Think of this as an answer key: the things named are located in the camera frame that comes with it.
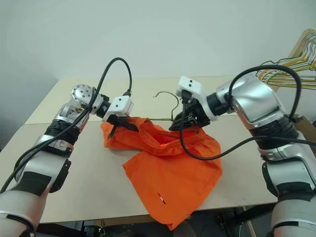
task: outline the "white wall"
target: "white wall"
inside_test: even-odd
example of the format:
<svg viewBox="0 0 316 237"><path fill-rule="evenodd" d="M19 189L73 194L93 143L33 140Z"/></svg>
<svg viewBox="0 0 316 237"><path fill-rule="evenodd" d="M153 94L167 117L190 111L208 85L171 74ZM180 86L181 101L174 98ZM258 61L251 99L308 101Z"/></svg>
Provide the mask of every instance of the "white wall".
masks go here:
<svg viewBox="0 0 316 237"><path fill-rule="evenodd" d="M0 4L0 146L57 80L99 78L116 56L129 62L135 77L234 75L287 56L305 29L316 29L315 0ZM125 75L120 64L109 73Z"/></svg>

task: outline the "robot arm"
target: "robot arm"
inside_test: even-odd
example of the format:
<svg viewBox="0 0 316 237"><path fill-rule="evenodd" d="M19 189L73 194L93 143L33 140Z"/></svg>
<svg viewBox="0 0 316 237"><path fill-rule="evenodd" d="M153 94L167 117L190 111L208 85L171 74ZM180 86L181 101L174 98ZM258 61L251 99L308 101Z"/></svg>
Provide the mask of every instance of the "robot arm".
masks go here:
<svg viewBox="0 0 316 237"><path fill-rule="evenodd" d="M35 145L53 138L70 126L89 104L92 89L84 84L75 86L69 102L62 106ZM132 106L127 95L115 97L110 103L107 96L98 94L90 113L115 126L123 125L135 129L125 121ZM58 191L68 175L71 166L68 158L88 119L89 113L62 137L38 152L15 176L17 184L0 194L1 237L29 236L29 233L35 232L48 194Z"/></svg>
<svg viewBox="0 0 316 237"><path fill-rule="evenodd" d="M181 77L177 95L186 105L184 127L205 126L223 113L236 112L252 136L269 135L305 140L285 114L274 91L254 74L246 74L233 86L230 82L207 95L202 85ZM179 119L170 130L179 130ZM272 233L276 237L316 235L316 158L309 146L276 140L256 140L264 160L262 172L268 190L278 197L273 210Z"/></svg>

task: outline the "orange fabric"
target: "orange fabric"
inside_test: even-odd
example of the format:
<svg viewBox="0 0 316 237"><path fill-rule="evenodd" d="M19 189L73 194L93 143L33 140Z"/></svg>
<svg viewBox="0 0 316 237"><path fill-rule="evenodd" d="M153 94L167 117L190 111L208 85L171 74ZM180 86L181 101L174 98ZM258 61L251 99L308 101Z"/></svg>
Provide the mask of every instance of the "orange fabric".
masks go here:
<svg viewBox="0 0 316 237"><path fill-rule="evenodd" d="M197 160L181 147L179 132L165 131L146 118L129 118L139 132L118 127L112 138L112 125L101 124L104 146L142 152L123 167L149 214L170 230L177 227L205 200L222 174L219 159ZM220 153L218 142L201 128L184 130L184 141L194 154L202 157Z"/></svg>

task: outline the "table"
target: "table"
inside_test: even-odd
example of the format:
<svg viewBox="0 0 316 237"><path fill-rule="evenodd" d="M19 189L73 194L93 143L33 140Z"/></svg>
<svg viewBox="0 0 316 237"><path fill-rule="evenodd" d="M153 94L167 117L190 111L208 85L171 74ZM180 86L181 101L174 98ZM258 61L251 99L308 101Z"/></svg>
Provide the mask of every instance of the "table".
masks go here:
<svg viewBox="0 0 316 237"><path fill-rule="evenodd" d="M193 78L212 93L217 86L232 77ZM132 116L167 118L173 108L172 96L159 95L160 90L175 91L178 79L135 79L133 81ZM59 81L39 104L26 124L20 127L0 153L0 185L11 173L16 159L45 132L62 104L69 100L72 87L79 83L96 85L93 79L67 79ZM102 93L121 95L128 82L108 80ZM156 124L168 128L169 121ZM72 166L61 190L50 194L41 223L94 220L148 214L133 186L126 177L122 164L137 151L111 151L103 147L101 121L91 116L75 144L71 155ZM221 144L222 151L250 137L236 115L221 116L204 128L205 132ZM203 209L257 205L277 199L266 188L261 173L262 161L255 142L250 142L222 158L223 176L199 207Z"/></svg>

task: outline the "floor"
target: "floor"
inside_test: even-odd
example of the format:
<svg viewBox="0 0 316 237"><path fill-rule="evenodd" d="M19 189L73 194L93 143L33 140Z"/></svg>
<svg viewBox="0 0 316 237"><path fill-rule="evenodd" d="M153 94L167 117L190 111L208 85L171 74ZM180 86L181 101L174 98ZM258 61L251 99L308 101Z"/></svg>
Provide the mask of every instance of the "floor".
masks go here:
<svg viewBox="0 0 316 237"><path fill-rule="evenodd" d="M226 237L225 231L221 228L218 220L218 211L196 211L191 215L191 218L187 220L187 225L192 229L187 230L182 227L178 229L179 233L185 232L185 234L176 235L176 231L171 232L166 225L158 222L144 223L144 224L132 224L132 225L118 225L107 227L106 237L116 237L118 234L123 232L133 232L135 237ZM257 237L265 237L270 231L271 214L267 214L258 219L253 220L251 223L255 230ZM85 225L92 225L93 222L85 222ZM62 223L70 228L79 230L82 222L68 222ZM243 224L241 227L236 226L235 228L236 237L251 237L250 231L247 224ZM47 235L37 234L37 237L48 237Z"/></svg>

